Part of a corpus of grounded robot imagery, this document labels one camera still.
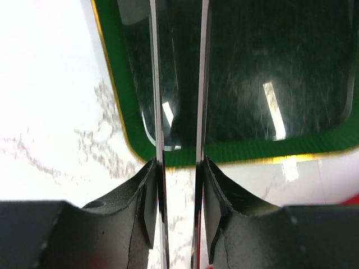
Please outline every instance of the gold rim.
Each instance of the gold rim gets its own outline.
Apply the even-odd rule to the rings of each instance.
[[[119,103],[116,87],[114,84],[114,78],[113,78],[113,73],[112,73],[112,69],[111,69],[111,64],[110,64],[110,60],[108,57],[105,40],[103,38],[102,27],[101,27],[101,23],[99,20],[99,15],[97,12],[95,0],[91,0],[91,4],[92,4],[93,12],[95,15],[97,30],[98,30],[100,40],[101,40],[102,50],[103,50],[105,60],[106,60],[107,70],[108,70],[110,80],[111,80],[113,95],[116,100],[116,106],[117,106],[117,110],[118,110],[119,119],[121,121],[121,126],[122,126],[122,130],[123,130],[123,136],[125,138],[125,143],[126,143],[127,148],[129,149],[130,153],[138,161],[140,161],[141,163],[144,164],[144,163],[146,163],[146,160],[144,160],[143,158],[140,157],[140,155],[137,154],[137,152],[132,148],[132,146],[128,140],[126,126],[125,126],[125,123],[123,120],[121,106]],[[323,158],[327,158],[327,157],[340,157],[345,154],[349,154],[352,151],[355,151],[358,147],[359,147],[359,145],[351,147],[346,150],[342,150],[342,151],[332,151],[332,152],[326,152],[326,153],[286,155],[286,156],[269,157],[269,158],[258,158],[258,159],[252,159],[252,160],[233,161],[233,162],[221,163],[221,164],[219,164],[219,166],[234,166],[234,165],[240,165],[240,164],[282,164],[284,161],[289,160],[289,159],[295,159],[298,163],[300,163],[303,161],[313,161],[313,160],[319,160],[319,159],[323,159]],[[186,168],[194,168],[194,167],[195,167],[195,165],[188,165],[188,166],[181,166],[181,167],[176,167],[176,168],[166,168],[166,170],[173,172],[176,169],[186,169]]]

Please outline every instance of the red object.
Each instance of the red object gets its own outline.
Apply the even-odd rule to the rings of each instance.
[[[349,200],[346,200],[345,202],[342,202],[342,205],[359,205],[359,194]]]

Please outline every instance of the white marble countertop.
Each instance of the white marble countertop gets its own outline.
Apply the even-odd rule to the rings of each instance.
[[[123,138],[91,3],[4,5],[0,24],[11,27],[3,28],[0,43],[0,200],[66,199],[81,207],[142,166]],[[334,176],[339,161],[333,158],[223,171],[277,205],[332,203],[359,192],[358,169],[349,157],[359,154],[340,161],[341,175],[353,171],[340,184]],[[171,268],[190,268],[194,171],[168,172],[167,192]],[[149,268],[160,268],[158,236],[157,227]],[[203,237],[203,268],[206,263]]]

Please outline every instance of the black plastic mount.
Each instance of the black plastic mount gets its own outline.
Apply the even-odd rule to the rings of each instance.
[[[157,214],[157,162],[77,208],[0,202],[0,268],[147,268]]]
[[[280,208],[206,158],[204,214],[214,268],[359,268],[358,206]]]

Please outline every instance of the metal strip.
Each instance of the metal strip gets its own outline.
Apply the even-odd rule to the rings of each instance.
[[[167,192],[166,174],[164,161],[164,140],[163,140],[163,120],[162,120],[162,98],[160,92],[160,58],[159,58],[159,31],[158,31],[158,5],[157,0],[150,0],[150,32],[151,32],[151,51],[152,51],[152,74],[154,91],[154,110],[155,110],[155,131],[156,131],[156,157],[158,162],[158,208],[160,214],[160,242],[162,268],[169,268],[169,248],[168,248],[168,223],[167,223]]]
[[[197,141],[196,141],[196,184],[195,184],[195,216],[192,237],[191,267],[200,268],[201,249],[201,212],[203,193],[204,142],[206,133],[206,114],[208,96],[208,72],[210,50],[211,11],[210,0],[202,0],[200,70],[197,107]]]

